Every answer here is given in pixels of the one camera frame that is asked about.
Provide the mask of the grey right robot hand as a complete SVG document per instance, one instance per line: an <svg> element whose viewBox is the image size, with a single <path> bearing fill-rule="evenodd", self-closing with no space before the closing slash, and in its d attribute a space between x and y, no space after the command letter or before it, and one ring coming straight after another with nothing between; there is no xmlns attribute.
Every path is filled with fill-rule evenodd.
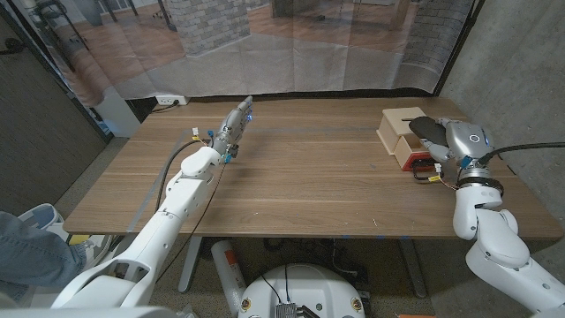
<svg viewBox="0 0 565 318"><path fill-rule="evenodd" d="M479 125L423 116L412 119L409 128L434 160L440 163L455 160L460 172L458 179L491 177L486 164L478 162L493 149Z"/></svg>

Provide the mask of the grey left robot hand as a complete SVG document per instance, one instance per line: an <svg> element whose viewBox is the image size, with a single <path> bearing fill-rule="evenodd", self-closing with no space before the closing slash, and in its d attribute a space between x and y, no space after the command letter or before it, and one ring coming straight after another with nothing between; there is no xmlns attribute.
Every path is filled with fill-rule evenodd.
<svg viewBox="0 0 565 318"><path fill-rule="evenodd" d="M235 158L239 149L238 142L243 136L247 124L252 120L252 96L248 95L222 121L213 138L211 148L220 155Z"/></svg>

